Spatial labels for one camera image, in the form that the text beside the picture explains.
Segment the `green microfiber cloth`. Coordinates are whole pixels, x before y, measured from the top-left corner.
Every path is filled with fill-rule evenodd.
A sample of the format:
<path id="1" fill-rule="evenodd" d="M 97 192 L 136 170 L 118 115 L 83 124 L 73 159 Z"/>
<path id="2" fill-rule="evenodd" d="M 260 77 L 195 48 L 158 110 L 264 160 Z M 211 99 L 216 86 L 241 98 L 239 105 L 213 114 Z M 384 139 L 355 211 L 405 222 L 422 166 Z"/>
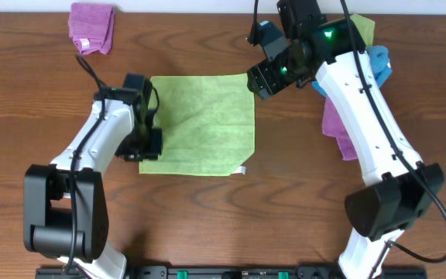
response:
<path id="1" fill-rule="evenodd" d="M 246 74 L 154 76 L 154 125 L 163 131 L 157 160 L 140 174 L 229 176 L 255 152 L 255 97 Z"/>

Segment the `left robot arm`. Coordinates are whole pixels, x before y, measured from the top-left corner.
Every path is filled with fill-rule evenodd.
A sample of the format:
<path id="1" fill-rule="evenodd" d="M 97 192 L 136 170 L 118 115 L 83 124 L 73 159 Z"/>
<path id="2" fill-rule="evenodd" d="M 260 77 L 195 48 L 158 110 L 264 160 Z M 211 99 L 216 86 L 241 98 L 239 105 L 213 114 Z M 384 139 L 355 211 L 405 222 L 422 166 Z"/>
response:
<path id="1" fill-rule="evenodd" d="M 103 177 L 114 157 L 155 160 L 162 132 L 149 108 L 158 91 L 102 87 L 91 114 L 71 144 L 47 165 L 33 164 L 24 176 L 23 243 L 29 252 L 63 262 L 63 276 L 123 278 L 127 259 L 108 242 Z"/>

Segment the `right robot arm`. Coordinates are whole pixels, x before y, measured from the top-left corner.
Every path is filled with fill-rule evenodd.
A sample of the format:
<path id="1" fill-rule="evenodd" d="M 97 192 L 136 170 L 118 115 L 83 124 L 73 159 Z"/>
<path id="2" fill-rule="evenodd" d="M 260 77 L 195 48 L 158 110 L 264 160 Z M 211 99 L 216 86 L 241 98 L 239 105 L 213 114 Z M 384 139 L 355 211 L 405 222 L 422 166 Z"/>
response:
<path id="1" fill-rule="evenodd" d="M 308 16 L 281 26 L 254 22 L 248 38 L 265 59 L 248 72 L 249 90 L 267 99 L 314 79 L 336 108 L 358 156 L 365 187 L 345 199 L 352 225 L 338 275 L 377 278 L 399 237 L 432 205 L 444 183 L 406 141 L 376 83 L 365 42 L 350 19 Z"/>

